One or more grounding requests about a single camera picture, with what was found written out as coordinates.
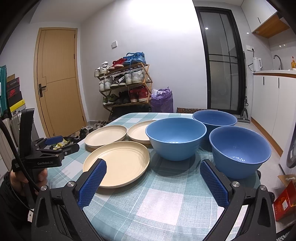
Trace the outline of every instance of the black cabinet handle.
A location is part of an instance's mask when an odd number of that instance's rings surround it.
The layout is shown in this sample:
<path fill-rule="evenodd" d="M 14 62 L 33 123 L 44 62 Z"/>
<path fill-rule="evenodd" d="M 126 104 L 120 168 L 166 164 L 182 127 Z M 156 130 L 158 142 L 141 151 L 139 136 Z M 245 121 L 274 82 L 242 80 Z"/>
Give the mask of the black cabinet handle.
<path fill-rule="evenodd" d="M 41 86 L 41 84 L 39 84 L 38 87 L 39 87 L 39 95 L 40 95 L 40 97 L 43 97 L 42 89 L 45 89 L 46 88 L 46 85 L 45 86 Z"/>

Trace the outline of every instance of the checkered tablecloth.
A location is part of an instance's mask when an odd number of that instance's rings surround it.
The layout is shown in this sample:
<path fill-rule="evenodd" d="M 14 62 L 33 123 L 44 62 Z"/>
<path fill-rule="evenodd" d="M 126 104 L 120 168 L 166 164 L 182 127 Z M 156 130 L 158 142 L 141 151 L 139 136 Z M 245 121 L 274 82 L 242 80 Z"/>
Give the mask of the checkered tablecloth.
<path fill-rule="evenodd" d="M 192 114 L 131 113 L 109 125 L 132 125 L 169 117 L 192 118 Z M 63 165 L 48 169 L 50 188 L 63 187 L 68 181 L 77 180 L 82 165 L 90 154 L 84 141 L 77 153 L 65 157 Z M 200 175 L 200 161 L 210 159 L 209 151 L 199 149 L 195 156 L 181 162 L 161 158 L 149 149 L 150 164 L 135 182 L 116 189 L 99 188 L 90 205 L 83 210 L 94 228 L 105 240 L 203 240 L 223 212 L 218 207 Z M 242 185 L 257 188 L 257 174 L 243 180 Z M 228 237 L 238 232 L 246 208 Z"/>

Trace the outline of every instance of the human hand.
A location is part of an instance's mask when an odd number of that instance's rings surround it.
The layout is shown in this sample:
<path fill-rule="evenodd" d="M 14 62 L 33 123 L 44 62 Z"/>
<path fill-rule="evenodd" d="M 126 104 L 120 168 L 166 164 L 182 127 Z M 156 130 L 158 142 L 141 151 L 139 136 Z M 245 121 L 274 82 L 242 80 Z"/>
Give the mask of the human hand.
<path fill-rule="evenodd" d="M 43 169 L 39 175 L 38 179 L 39 182 L 36 183 L 36 185 L 40 188 L 43 185 L 47 184 L 47 168 Z M 23 174 L 22 171 L 19 172 L 10 172 L 10 183 L 12 188 L 21 196 L 25 196 L 25 192 L 23 187 L 25 186 L 26 183 L 28 183 L 28 180 L 26 179 L 25 175 Z"/>

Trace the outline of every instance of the shoe rack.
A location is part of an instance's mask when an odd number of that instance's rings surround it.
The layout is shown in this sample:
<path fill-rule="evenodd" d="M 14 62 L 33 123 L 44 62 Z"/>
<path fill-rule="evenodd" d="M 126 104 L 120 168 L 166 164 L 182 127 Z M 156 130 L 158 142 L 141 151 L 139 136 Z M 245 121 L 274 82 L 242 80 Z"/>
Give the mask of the shoe rack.
<path fill-rule="evenodd" d="M 136 70 L 142 68 L 144 70 L 144 81 L 143 83 L 137 83 L 137 84 L 131 84 L 131 85 L 125 85 L 125 86 L 121 86 L 121 87 L 117 87 L 114 89 L 110 89 L 110 90 L 105 90 L 105 91 L 100 91 L 100 93 L 107 97 L 107 95 L 111 95 L 111 92 L 114 90 L 120 90 L 120 89 L 124 89 L 124 88 L 128 88 L 128 91 L 136 86 L 140 86 L 140 85 L 145 85 L 149 91 L 148 93 L 148 100 L 144 101 L 144 102 L 134 102 L 134 103 L 126 103 L 126 104 L 113 104 L 113 105 L 106 105 L 103 106 L 105 109 L 107 109 L 108 111 L 111 112 L 112 107 L 118 107 L 118 106 L 127 106 L 127 105 L 139 105 L 139 104 L 150 104 L 149 103 L 149 98 L 151 96 L 151 90 L 152 90 L 152 79 L 150 77 L 150 75 L 148 74 L 148 70 L 149 70 L 149 64 L 143 64 L 143 63 L 136 63 L 136 64 L 132 64 L 131 66 L 126 66 L 120 69 L 115 69 L 113 71 L 110 71 L 106 74 L 101 74 L 99 75 L 97 78 L 99 80 L 103 80 L 105 79 L 107 76 L 112 76 L 112 75 L 118 75 L 118 74 L 122 74 L 122 73 L 126 73 L 127 71 L 132 71 L 132 70 Z"/>

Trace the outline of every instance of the white sneaker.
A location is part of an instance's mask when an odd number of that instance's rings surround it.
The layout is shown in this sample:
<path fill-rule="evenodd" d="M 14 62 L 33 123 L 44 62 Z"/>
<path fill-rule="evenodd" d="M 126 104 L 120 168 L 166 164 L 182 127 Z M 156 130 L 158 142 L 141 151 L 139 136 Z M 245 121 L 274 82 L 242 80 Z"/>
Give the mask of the white sneaker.
<path fill-rule="evenodd" d="M 139 70 L 136 72 L 132 72 L 132 83 L 133 84 L 139 84 L 144 82 L 144 70 Z"/>
<path fill-rule="evenodd" d="M 108 73 L 108 69 L 109 69 L 109 64 L 107 61 L 105 61 L 104 63 L 102 63 L 102 66 L 100 67 L 100 74 Z"/>
<path fill-rule="evenodd" d="M 113 84 L 113 77 L 112 76 L 108 76 L 105 79 L 105 90 L 109 90 L 110 89 L 110 85 Z"/>
<path fill-rule="evenodd" d="M 99 91 L 100 92 L 105 91 L 105 80 L 100 80 L 99 81 Z"/>
<path fill-rule="evenodd" d="M 94 76 L 98 77 L 100 75 L 100 67 L 94 71 Z"/>
<path fill-rule="evenodd" d="M 126 79 L 126 85 L 131 85 L 132 82 L 132 73 L 125 73 L 124 77 Z"/>

